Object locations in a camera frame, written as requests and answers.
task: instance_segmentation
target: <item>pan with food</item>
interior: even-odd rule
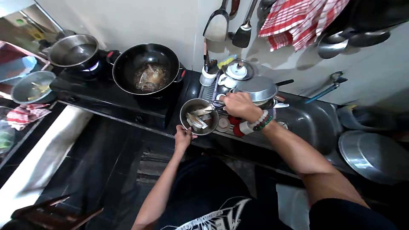
[[[153,43],[137,45],[123,53],[110,51],[107,62],[114,65],[115,83],[122,90],[136,95],[159,92],[172,82],[182,81],[185,73],[171,49]]]

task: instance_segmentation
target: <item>drain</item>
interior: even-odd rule
[[[287,130],[290,129],[290,126],[288,125],[288,123],[285,122],[285,121],[283,121],[283,120],[277,120],[277,123],[278,123],[279,125],[281,125],[283,128],[287,129]]]

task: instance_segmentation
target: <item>beaded bracelet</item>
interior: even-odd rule
[[[268,123],[270,123],[271,120],[273,120],[273,117],[272,117],[272,116],[269,116],[268,119],[267,119],[265,122],[263,122],[260,126],[255,127],[254,130],[255,130],[255,131],[260,131],[260,130],[263,129]]]
[[[264,119],[266,119],[267,115],[268,115],[268,111],[263,110],[263,115],[255,123],[249,124],[249,127],[251,129],[254,129],[254,127],[258,126],[261,122],[263,122]]]

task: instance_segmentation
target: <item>white beaded bracelet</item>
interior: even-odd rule
[[[263,110],[263,115],[255,123],[249,124],[249,127],[250,128],[256,127],[257,125],[259,125],[267,117],[267,115],[268,115],[268,111]]]

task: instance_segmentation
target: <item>kitchen sink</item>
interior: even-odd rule
[[[211,101],[212,95],[212,93],[204,92],[201,94],[201,98]],[[334,152],[337,147],[338,136],[342,132],[341,124],[335,112],[336,105],[323,101],[304,104],[307,99],[305,97],[284,92],[280,92],[279,95],[285,97],[285,103],[290,106],[272,109],[276,112],[275,120],[303,138],[321,154],[327,155]],[[220,111],[219,114],[228,116],[224,111]],[[214,133],[274,150],[261,132],[254,132],[238,138],[234,136],[233,126],[231,126],[230,130],[225,133],[218,131],[214,131]]]

